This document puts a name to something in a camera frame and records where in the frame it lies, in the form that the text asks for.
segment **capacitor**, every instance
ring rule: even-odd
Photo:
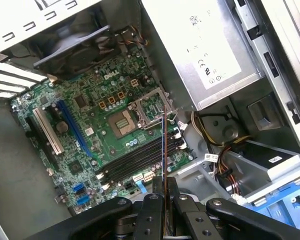
[[[118,195],[118,191],[117,191],[117,190],[113,190],[113,191],[112,191],[112,196],[113,196],[113,197],[116,197],[117,195]]]
[[[30,93],[27,93],[26,95],[24,95],[24,98],[25,98],[26,100],[30,100],[30,99],[32,99],[32,96],[31,96]]]
[[[61,134],[66,133],[69,130],[69,126],[68,126],[68,124],[65,121],[58,122],[56,124],[55,128]]]

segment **wire bundle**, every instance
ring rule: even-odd
[[[147,46],[149,42],[142,36],[142,34],[139,32],[139,30],[132,25],[129,27],[134,31],[134,33],[136,34],[138,39],[137,40],[119,41],[119,44],[127,44],[127,45],[128,44],[140,44],[142,46]]]
[[[214,141],[214,139],[209,135],[207,130],[205,129],[204,122],[202,120],[203,117],[226,117],[225,114],[203,114],[200,115],[198,112],[192,112],[191,113],[191,123],[194,127],[194,129],[198,132],[198,134],[203,137],[207,144],[207,149],[210,154],[214,154],[215,151],[212,146],[216,146],[219,148],[222,148],[222,150],[218,154],[218,160],[217,163],[213,164],[213,172],[217,172],[219,176],[226,175],[227,172],[230,172],[231,170],[229,167],[224,163],[223,158],[224,155],[231,150],[233,146],[236,146],[240,143],[245,142],[247,139],[249,139],[251,136],[243,136],[238,139],[228,141],[228,142],[222,142],[222,143],[217,143]],[[239,185],[236,181],[236,178],[232,173],[229,173],[224,177],[227,179],[230,184],[231,184],[231,189],[233,194],[240,194],[240,188]]]

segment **black plastic bracket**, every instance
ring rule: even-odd
[[[300,230],[223,198],[213,198],[206,210],[253,239],[300,240]]]

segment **white connector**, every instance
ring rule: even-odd
[[[50,122],[47,119],[45,112],[41,108],[36,108],[33,110],[33,114],[37,121],[39,122],[46,138],[48,139],[53,151],[56,155],[59,155],[65,151],[64,147],[62,146],[59,138],[57,137],[54,129],[52,128]]]
[[[144,176],[142,175],[142,173],[139,173],[139,174],[133,176],[132,179],[134,182],[138,182],[140,180],[144,180]]]
[[[153,171],[149,171],[149,172],[147,172],[147,173],[145,173],[145,174],[143,175],[144,181],[145,181],[145,182],[149,182],[149,181],[151,181],[155,176],[156,176],[156,174],[155,174]]]

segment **integrated circuit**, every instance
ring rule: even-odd
[[[72,175],[79,174],[84,170],[79,160],[74,160],[73,162],[69,163],[68,167]]]
[[[48,103],[47,97],[46,97],[46,96],[43,96],[42,98],[40,98],[40,103],[41,103],[42,105],[47,104],[47,103]]]
[[[76,96],[74,98],[74,100],[80,109],[82,109],[88,105],[84,96],[82,96],[82,95]]]
[[[124,109],[111,115],[108,118],[108,123],[118,139],[133,132],[137,128],[128,109]]]

